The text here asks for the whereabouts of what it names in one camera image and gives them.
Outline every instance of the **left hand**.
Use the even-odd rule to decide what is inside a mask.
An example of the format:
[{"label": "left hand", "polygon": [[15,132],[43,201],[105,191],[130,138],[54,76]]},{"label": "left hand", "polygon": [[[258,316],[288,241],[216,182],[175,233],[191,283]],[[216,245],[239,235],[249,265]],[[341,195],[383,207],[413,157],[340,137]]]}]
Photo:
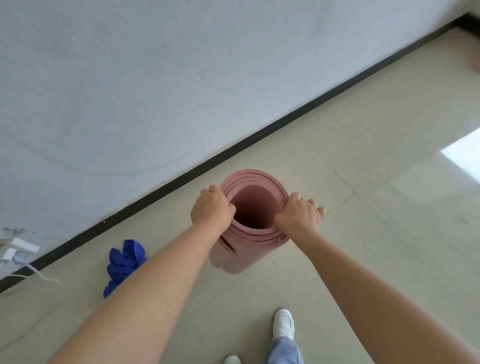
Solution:
[{"label": "left hand", "polygon": [[217,186],[200,191],[200,196],[195,201],[190,217],[194,224],[212,224],[223,233],[232,223],[237,209],[229,204],[222,190]]}]

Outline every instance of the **foot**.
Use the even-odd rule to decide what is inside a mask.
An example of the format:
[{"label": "foot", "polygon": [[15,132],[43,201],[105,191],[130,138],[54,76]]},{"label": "foot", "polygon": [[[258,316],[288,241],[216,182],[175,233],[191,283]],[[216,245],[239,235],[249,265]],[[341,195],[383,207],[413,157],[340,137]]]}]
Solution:
[{"label": "foot", "polygon": [[230,355],[223,364],[241,364],[240,358],[236,355]]},{"label": "foot", "polygon": [[275,318],[273,319],[273,338],[280,338],[285,336],[293,340],[295,335],[295,325],[293,324],[293,317],[289,310],[285,308],[280,308],[275,313]]}]

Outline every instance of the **light blue pants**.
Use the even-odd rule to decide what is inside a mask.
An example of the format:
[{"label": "light blue pants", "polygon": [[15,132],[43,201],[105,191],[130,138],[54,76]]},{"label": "light blue pants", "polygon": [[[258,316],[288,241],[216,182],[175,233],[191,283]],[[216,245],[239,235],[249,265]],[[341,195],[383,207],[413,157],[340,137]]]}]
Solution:
[{"label": "light blue pants", "polygon": [[303,358],[293,340],[281,337],[272,341],[266,364],[303,364]]}]

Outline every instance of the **rolled rubber mat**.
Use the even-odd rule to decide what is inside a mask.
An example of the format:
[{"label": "rolled rubber mat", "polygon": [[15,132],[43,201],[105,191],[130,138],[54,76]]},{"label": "rolled rubber mat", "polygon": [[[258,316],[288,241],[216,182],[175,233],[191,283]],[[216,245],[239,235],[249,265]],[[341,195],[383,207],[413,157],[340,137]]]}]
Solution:
[{"label": "rolled rubber mat", "polygon": [[288,241],[274,224],[282,212],[288,193],[282,184],[260,170],[240,170],[220,185],[237,212],[229,228],[210,252],[210,263],[237,274]]}]

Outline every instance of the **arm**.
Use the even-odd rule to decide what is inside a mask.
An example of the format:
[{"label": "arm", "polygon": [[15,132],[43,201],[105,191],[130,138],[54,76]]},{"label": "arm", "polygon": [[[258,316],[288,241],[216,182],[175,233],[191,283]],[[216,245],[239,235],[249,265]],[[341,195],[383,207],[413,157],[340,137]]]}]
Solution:
[{"label": "arm", "polygon": [[235,214],[218,187],[200,194],[193,225],[128,277],[49,364],[158,363],[211,247]]},{"label": "arm", "polygon": [[294,193],[275,222],[313,263],[376,364],[480,363],[455,333],[321,236],[324,214]]}]

